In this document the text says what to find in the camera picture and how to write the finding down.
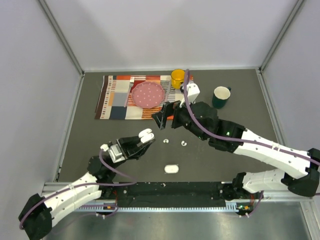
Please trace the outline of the white oval charging case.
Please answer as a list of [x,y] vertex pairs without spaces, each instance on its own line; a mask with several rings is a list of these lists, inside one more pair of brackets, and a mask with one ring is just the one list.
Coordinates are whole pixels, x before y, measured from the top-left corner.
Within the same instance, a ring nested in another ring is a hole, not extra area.
[[166,174],[176,174],[179,172],[179,166],[177,164],[168,164],[164,167]]

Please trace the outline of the dark green white mug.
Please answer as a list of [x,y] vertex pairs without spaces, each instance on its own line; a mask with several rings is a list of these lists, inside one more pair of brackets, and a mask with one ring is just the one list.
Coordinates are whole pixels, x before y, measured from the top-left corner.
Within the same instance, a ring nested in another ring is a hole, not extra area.
[[212,106],[216,109],[223,108],[231,96],[231,88],[218,86],[214,89],[212,96]]

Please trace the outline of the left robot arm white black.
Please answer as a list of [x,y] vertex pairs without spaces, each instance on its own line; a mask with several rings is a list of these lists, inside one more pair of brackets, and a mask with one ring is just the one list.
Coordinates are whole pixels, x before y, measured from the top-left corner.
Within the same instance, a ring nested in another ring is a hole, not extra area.
[[129,182],[114,183],[115,175],[127,177],[116,168],[128,160],[138,160],[155,141],[151,129],[137,136],[123,137],[100,146],[99,154],[89,160],[87,172],[76,181],[44,196],[32,195],[18,216],[19,228],[30,240],[44,238],[64,217],[90,201],[109,198],[114,187],[136,184],[133,177]]

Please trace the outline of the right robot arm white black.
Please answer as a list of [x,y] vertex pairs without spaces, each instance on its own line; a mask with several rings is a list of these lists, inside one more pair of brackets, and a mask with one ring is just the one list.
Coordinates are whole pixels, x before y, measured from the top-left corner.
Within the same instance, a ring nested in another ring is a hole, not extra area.
[[289,190],[314,197],[320,183],[320,151],[296,150],[265,139],[243,125],[218,117],[218,111],[205,102],[186,106],[180,101],[166,102],[152,118],[162,130],[172,118],[173,129],[184,127],[209,146],[222,152],[256,159],[273,166],[263,172],[241,172],[232,181],[234,194],[245,198],[260,191]]

